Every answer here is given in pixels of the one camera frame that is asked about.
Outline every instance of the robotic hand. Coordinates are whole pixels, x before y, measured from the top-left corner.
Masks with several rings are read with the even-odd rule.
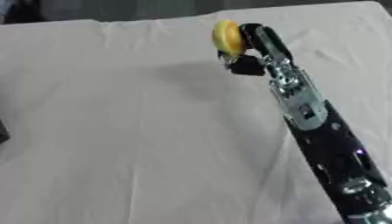
[[[392,223],[387,184],[366,148],[322,98],[269,27],[222,21],[213,30],[218,56],[234,74],[270,74],[270,89],[318,182],[347,224]],[[259,57],[247,55],[254,49]]]

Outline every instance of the table surface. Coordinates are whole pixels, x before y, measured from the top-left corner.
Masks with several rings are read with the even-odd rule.
[[[225,71],[215,22],[273,27],[388,182],[392,20],[373,2],[0,27],[4,224],[333,224],[268,79]]]

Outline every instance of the dark background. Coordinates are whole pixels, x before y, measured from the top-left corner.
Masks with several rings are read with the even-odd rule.
[[[41,0],[48,20],[95,19],[129,21],[175,18],[214,11],[298,4],[347,2],[340,0]],[[380,0],[389,12],[392,0]]]

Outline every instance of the yellow ball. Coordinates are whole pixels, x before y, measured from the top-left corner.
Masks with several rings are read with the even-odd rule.
[[[230,20],[220,21],[213,28],[213,43],[219,50],[231,56],[245,52],[245,44],[238,24]]]

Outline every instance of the silver metal part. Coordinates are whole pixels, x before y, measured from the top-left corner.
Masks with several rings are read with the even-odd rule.
[[[342,185],[342,192],[344,194],[359,193],[371,185],[372,183],[366,178],[353,178]]]
[[[392,205],[387,204],[383,209],[364,214],[349,215],[351,224],[392,224]]]
[[[269,55],[262,57],[262,61],[271,74],[270,88],[284,116],[301,130],[321,126],[328,112],[308,75],[293,66],[291,60],[275,47],[262,26],[257,28],[256,35],[268,49]]]
[[[341,127],[341,125],[338,124],[338,123],[336,123],[336,122],[334,122],[334,123],[331,125],[331,127],[332,127],[333,130],[339,130],[340,127]]]
[[[221,58],[223,59],[225,67],[227,67],[228,65],[234,64],[238,60],[238,58],[232,57],[232,56],[229,56],[226,54],[222,54]]]

